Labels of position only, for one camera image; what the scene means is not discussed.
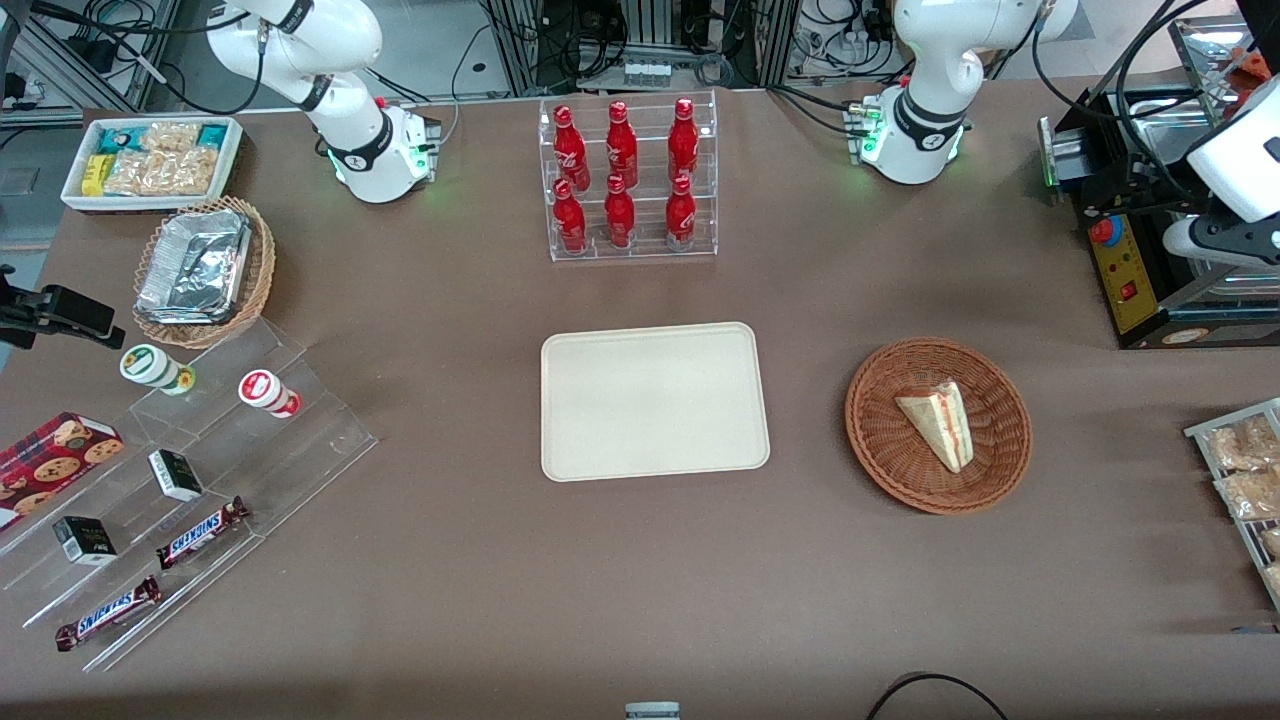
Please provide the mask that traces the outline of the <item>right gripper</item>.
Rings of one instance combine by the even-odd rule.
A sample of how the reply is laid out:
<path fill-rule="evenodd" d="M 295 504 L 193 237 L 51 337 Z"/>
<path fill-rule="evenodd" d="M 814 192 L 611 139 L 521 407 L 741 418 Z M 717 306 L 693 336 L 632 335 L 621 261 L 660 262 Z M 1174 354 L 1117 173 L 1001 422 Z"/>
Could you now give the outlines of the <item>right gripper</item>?
<path fill-rule="evenodd" d="M 1 265 L 1 341 L 32 348 L 40 334 L 65 334 L 120 350 L 125 331 L 114 324 L 115 310 L 60 284 L 23 290 L 8 279 L 17 269 Z"/>

